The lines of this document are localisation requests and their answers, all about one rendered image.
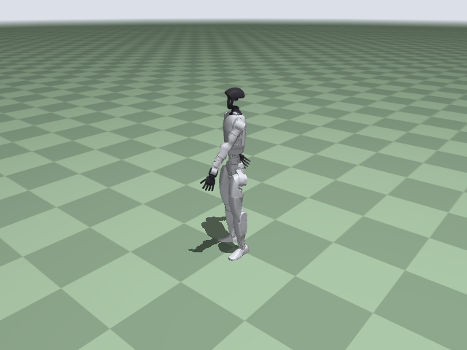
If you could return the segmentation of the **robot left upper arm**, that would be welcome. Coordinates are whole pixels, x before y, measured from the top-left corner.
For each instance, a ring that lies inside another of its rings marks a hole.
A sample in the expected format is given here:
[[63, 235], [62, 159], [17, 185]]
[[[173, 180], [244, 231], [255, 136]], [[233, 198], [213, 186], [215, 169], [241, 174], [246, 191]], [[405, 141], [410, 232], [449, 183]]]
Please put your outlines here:
[[227, 143], [224, 142], [220, 146], [222, 146], [223, 144], [227, 144], [229, 147], [228, 152], [230, 152], [236, 140], [238, 139], [240, 133], [245, 129], [245, 125], [246, 124], [242, 119], [236, 118], [236, 120], [233, 122], [232, 130], [228, 135], [228, 142]]

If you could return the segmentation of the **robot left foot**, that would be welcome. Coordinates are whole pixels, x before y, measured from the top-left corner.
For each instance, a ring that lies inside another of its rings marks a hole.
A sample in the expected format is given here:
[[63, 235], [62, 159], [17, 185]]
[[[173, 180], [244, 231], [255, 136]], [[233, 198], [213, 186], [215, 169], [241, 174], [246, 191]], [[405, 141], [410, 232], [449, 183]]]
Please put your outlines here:
[[249, 252], [249, 247], [245, 244], [245, 248], [241, 250], [241, 248], [237, 248], [232, 254], [229, 255], [229, 260], [238, 260], [244, 254]]

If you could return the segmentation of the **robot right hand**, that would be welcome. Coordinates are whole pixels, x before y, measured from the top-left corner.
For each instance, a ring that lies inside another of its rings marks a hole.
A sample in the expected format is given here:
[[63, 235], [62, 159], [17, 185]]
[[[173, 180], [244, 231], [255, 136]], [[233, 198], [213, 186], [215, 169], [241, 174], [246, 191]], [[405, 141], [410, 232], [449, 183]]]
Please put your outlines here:
[[[244, 161], [245, 163], [249, 164], [249, 163], [246, 161], [246, 160], [248, 160], [248, 159], [247, 159], [245, 156], [243, 156], [242, 154], [239, 154], [239, 156], [240, 156], [240, 161], [242, 161], [242, 162]], [[245, 159], [246, 159], [246, 160], [245, 160]], [[248, 160], [248, 161], [250, 161], [250, 160]], [[244, 162], [243, 162], [243, 164], [246, 165]], [[246, 167], [248, 167], [248, 165], [246, 165]], [[246, 168], [246, 167], [244, 167], [244, 168]]]

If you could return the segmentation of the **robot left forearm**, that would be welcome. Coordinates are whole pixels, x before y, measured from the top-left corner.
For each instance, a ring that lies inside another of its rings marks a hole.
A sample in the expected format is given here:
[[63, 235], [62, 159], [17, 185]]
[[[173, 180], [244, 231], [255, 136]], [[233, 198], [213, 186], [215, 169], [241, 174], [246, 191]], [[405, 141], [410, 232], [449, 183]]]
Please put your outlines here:
[[222, 164], [224, 159], [227, 158], [228, 150], [229, 150], [229, 147], [227, 144], [223, 144], [220, 147], [220, 151], [217, 153], [217, 157], [215, 158], [215, 161], [212, 163], [212, 170], [210, 174], [212, 175], [217, 174], [217, 170], [220, 167], [220, 164]]

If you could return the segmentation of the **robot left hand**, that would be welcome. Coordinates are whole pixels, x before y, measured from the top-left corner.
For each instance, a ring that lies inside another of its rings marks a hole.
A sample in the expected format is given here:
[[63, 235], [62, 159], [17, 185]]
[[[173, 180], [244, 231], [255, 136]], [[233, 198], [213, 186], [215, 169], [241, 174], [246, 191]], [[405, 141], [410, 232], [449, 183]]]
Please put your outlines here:
[[[217, 176], [217, 174], [216, 174], [216, 175], [210, 174], [211, 170], [212, 170], [212, 168], [210, 168], [210, 170], [209, 170], [209, 176], [207, 176], [206, 179], [204, 179], [203, 181], [200, 182], [200, 184], [202, 184], [203, 182], [205, 182], [205, 184], [204, 184], [204, 186], [202, 187], [202, 189], [204, 189], [205, 186], [207, 185], [207, 186], [206, 186], [206, 189], [205, 189], [205, 190], [207, 190], [207, 188], [208, 188], [208, 186], [209, 186], [208, 191], [210, 191], [211, 186], [212, 186], [212, 191], [213, 191], [214, 185], [215, 185], [215, 177]], [[217, 173], [218, 173], [218, 170], [217, 170]]]

